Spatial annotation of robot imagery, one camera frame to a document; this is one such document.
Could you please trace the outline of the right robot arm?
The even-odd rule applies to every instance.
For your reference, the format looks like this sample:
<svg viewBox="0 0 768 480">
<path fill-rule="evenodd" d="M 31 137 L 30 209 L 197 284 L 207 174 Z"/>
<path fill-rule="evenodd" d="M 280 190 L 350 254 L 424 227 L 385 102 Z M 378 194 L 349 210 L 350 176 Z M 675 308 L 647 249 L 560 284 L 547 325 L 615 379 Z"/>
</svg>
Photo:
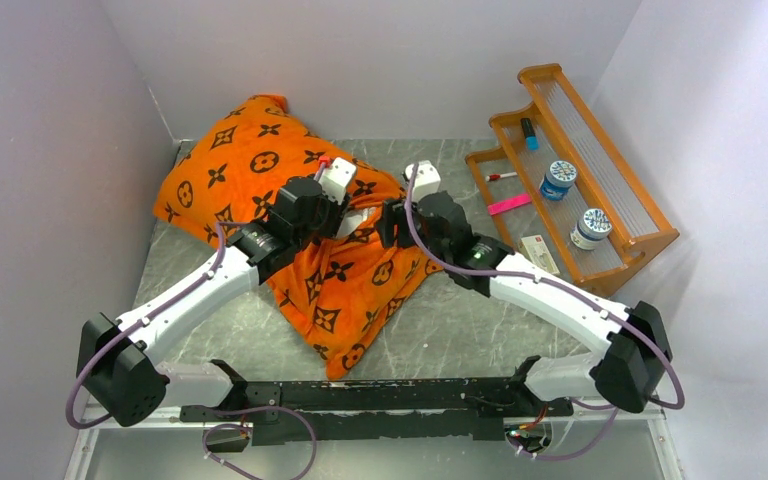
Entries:
<svg viewBox="0 0 768 480">
<path fill-rule="evenodd" d="M 519 413 L 532 415 L 549 400 L 589 395 L 629 413 L 649 404 L 685 406 L 655 306 L 640 301 L 630 307 L 546 272 L 505 242 L 474 232 L 446 192 L 418 202 L 386 201 L 376 228 L 383 246 L 417 247 L 462 288 L 531 312 L 587 348 L 577 357 L 532 361 L 509 390 Z"/>
</svg>

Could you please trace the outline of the white pillow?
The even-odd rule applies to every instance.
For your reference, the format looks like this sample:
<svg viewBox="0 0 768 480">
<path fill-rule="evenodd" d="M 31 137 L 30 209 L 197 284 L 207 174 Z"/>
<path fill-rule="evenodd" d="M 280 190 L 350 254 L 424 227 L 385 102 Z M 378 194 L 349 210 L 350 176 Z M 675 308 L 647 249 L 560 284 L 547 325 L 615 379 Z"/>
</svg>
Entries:
<svg viewBox="0 0 768 480">
<path fill-rule="evenodd" d="M 349 211 L 343 217 L 335 239 L 347 243 L 367 243 L 377 233 L 376 223 L 380 216 L 380 207 Z"/>
</svg>

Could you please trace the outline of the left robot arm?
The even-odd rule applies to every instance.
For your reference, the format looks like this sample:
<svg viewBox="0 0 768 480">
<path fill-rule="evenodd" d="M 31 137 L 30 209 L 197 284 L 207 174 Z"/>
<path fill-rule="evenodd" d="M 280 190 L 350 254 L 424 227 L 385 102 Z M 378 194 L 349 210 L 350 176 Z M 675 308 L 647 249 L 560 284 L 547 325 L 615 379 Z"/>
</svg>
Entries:
<svg viewBox="0 0 768 480">
<path fill-rule="evenodd" d="M 217 251 L 202 266 L 114 320 L 99 314 L 84 324 L 78 385 L 122 427 L 172 406 L 200 406 L 221 420 L 237 418 L 249 405 L 248 383 L 227 363 L 174 365 L 164 357 L 216 310 L 290 265 L 313 239 L 335 237 L 353 179 L 341 170 L 293 177 L 265 218 L 218 221 Z"/>
</svg>

